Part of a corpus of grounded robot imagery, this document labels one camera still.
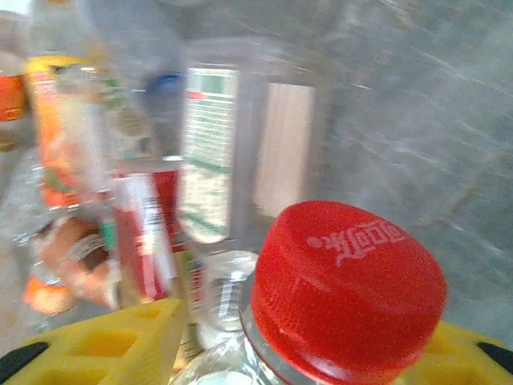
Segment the plastic bottle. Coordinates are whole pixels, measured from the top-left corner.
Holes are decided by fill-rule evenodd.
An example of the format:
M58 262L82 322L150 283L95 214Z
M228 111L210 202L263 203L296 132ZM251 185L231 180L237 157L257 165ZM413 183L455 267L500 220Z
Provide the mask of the plastic bottle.
M402 229L337 202L292 205L244 284L244 334L172 384L392 383L421 356L445 301L440 267Z
M329 64L254 36L196 41L188 57L180 211L204 266L198 318L209 347L241 329L240 288L273 218L316 198Z
M157 2L113 0L108 8L101 0L76 3L94 38L91 56L126 90L127 103L151 121L151 155L179 155L184 48Z
M23 74L26 18L0 11L0 130L25 134Z

